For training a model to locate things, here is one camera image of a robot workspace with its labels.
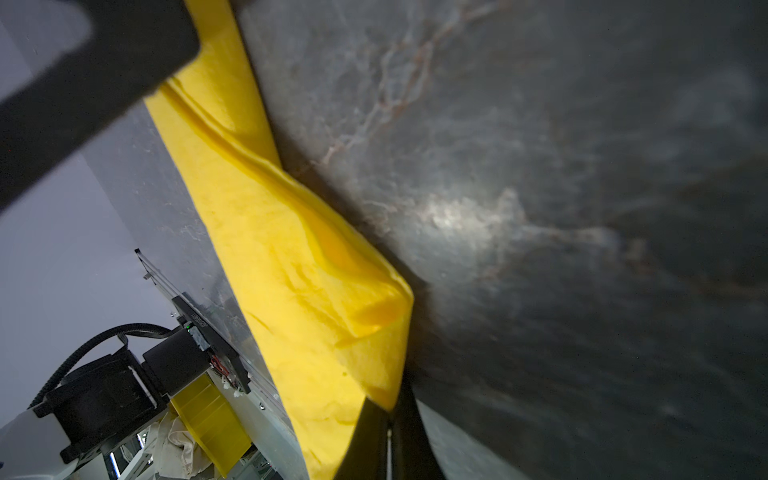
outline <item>white wall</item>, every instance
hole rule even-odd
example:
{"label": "white wall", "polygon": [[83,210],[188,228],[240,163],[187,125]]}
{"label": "white wall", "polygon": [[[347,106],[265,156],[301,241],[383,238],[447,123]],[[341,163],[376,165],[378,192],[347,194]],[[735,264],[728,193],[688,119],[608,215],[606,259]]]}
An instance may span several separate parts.
{"label": "white wall", "polygon": [[[30,76],[0,23],[0,99]],[[82,343],[123,323],[176,326],[136,245],[79,154],[0,213],[0,425]],[[141,353],[157,340],[131,339]],[[108,340],[83,362],[120,347]]]}

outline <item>yellow plastic container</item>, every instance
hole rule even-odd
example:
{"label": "yellow plastic container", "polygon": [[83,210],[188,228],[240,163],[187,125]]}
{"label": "yellow plastic container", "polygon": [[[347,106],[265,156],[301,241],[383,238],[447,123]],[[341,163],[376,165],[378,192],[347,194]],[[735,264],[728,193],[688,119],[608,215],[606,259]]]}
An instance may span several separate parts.
{"label": "yellow plastic container", "polygon": [[194,441],[226,478],[250,448],[250,438],[227,399],[208,375],[203,374],[177,393],[170,403]]}

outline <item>yellow sponge cloth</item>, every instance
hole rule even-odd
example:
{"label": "yellow sponge cloth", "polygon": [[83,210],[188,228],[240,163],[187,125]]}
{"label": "yellow sponge cloth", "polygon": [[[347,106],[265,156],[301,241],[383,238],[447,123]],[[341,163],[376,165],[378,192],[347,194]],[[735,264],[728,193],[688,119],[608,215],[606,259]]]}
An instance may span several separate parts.
{"label": "yellow sponge cloth", "polygon": [[146,100],[270,369],[313,480],[330,480],[365,397],[397,399],[413,295],[280,168],[227,0],[187,0],[199,57]]}

